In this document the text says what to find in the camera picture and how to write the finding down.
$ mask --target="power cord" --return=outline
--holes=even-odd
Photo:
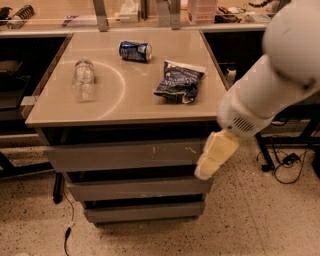
[[[71,223],[70,223],[69,227],[67,228],[65,236],[64,236],[64,252],[66,253],[67,256],[69,256],[69,253],[67,250],[67,242],[68,242],[68,238],[70,237],[72,227],[75,225],[75,223],[74,223],[74,207],[73,207],[72,202],[69,200],[69,198],[67,197],[67,195],[65,194],[64,191],[63,191],[63,195],[67,199],[67,201],[69,202],[71,209],[72,209]]]
[[[295,153],[292,153],[292,154],[286,156],[285,158],[283,158],[282,162],[275,168],[275,170],[273,172],[273,175],[276,178],[276,180],[279,181],[281,184],[286,184],[286,185],[296,183],[301,176],[306,153],[307,153],[307,149],[305,149],[304,153],[302,154],[303,155],[302,161],[301,161],[301,157],[298,157]],[[292,168],[294,163],[296,163],[296,162],[300,162],[300,164],[301,164],[297,177],[295,179],[293,179],[292,181],[288,181],[288,182],[280,180],[279,177],[277,176],[279,169],[281,167]]]
[[[302,173],[302,169],[303,169],[303,166],[304,166],[304,161],[305,161],[305,156],[306,156],[306,154],[307,154],[307,152],[308,151],[310,151],[311,149],[309,148],[305,148],[305,150],[304,150],[304,153],[302,153],[300,156],[297,156],[295,153],[291,153],[291,154],[286,154],[285,152],[283,152],[283,151],[280,151],[280,150],[276,150],[275,149],[275,146],[274,146],[274,144],[272,144],[272,151],[270,152],[270,153],[274,153],[274,155],[275,155],[275,158],[276,158],[276,161],[277,161],[277,163],[278,163],[278,166],[275,168],[275,170],[273,171],[273,175],[274,175],[274,177],[276,178],[276,180],[278,181],[278,182],[280,182],[281,184],[294,184],[294,183],[296,183],[298,180],[299,180],[299,178],[300,178],[300,176],[301,176],[301,173]],[[260,152],[258,155],[257,155],[257,158],[256,158],[256,160],[258,161],[259,160],[259,156],[260,156],[260,154],[261,154],[262,152]],[[279,153],[283,153],[283,154],[285,154],[285,157],[282,159],[282,161],[280,160],[280,158],[279,158]],[[293,167],[293,165],[295,164],[295,163],[297,163],[297,162],[299,162],[300,164],[301,164],[301,166],[300,166],[300,170],[299,170],[299,173],[298,173],[298,175],[297,175],[297,177],[295,178],[295,179],[293,179],[292,181],[288,181],[288,182],[286,182],[286,181],[283,181],[283,180],[281,180],[280,178],[279,178],[279,176],[277,175],[277,173],[279,172],[279,169],[281,169],[282,167],[284,167],[284,168],[292,168]]]

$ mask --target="tile floor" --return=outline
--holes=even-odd
[[[28,138],[19,148],[3,143],[4,153],[16,165],[42,161],[41,144]],[[303,150],[287,150],[303,153]],[[300,180],[280,184],[272,173],[260,171],[259,149],[253,138],[215,174],[198,219],[170,219],[90,224],[82,207],[66,195],[75,209],[67,250],[71,256],[316,256],[320,255],[320,180],[306,154]],[[279,173],[292,178],[299,164]],[[72,218],[68,201],[52,201],[52,171],[0,180],[0,255],[60,256],[64,234]]]

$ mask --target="drawer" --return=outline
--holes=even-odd
[[[49,147],[57,172],[196,164],[205,139],[132,141]]]
[[[212,180],[195,177],[171,177],[121,181],[69,183],[76,201],[99,201],[127,198],[149,198],[189,194],[207,194]]]
[[[84,214],[91,223],[103,223],[199,216],[203,213],[204,207],[205,203],[202,201],[89,209],[84,210]]]

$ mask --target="black cable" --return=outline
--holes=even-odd
[[[304,153],[302,153],[302,154],[300,155],[300,157],[298,157],[298,159],[293,159],[293,160],[292,160],[292,165],[291,165],[291,167],[292,167],[293,164],[294,164],[295,162],[297,162],[297,161],[301,163],[301,167],[300,167],[298,176],[297,176],[295,179],[293,179],[292,181],[285,182],[285,181],[282,181],[282,180],[280,180],[280,179],[278,178],[278,176],[277,176],[277,171],[280,169],[280,167],[285,166],[285,164],[286,164],[285,162],[282,162],[282,163],[279,164],[279,165],[277,166],[277,168],[274,170],[274,173],[273,173],[273,174],[274,174],[274,177],[276,178],[276,180],[279,181],[281,184],[286,184],[286,185],[296,183],[296,182],[299,180],[300,176],[301,176],[302,169],[303,169],[303,165],[304,165],[304,160],[305,160],[306,154],[307,154],[307,152],[308,152],[309,150],[310,150],[310,149],[305,148]]]
[[[71,209],[72,209],[72,217],[71,217],[71,225],[73,223],[74,220],[74,207],[72,202],[69,200],[69,198],[66,196],[66,193],[63,191],[63,195],[64,197],[67,199],[67,201],[69,202],[69,204],[71,205]],[[68,238],[70,237],[71,234],[71,225],[67,228],[65,236],[64,236],[64,252],[66,253],[67,256],[69,256],[68,254],[68,250],[67,250],[67,242],[68,242]]]

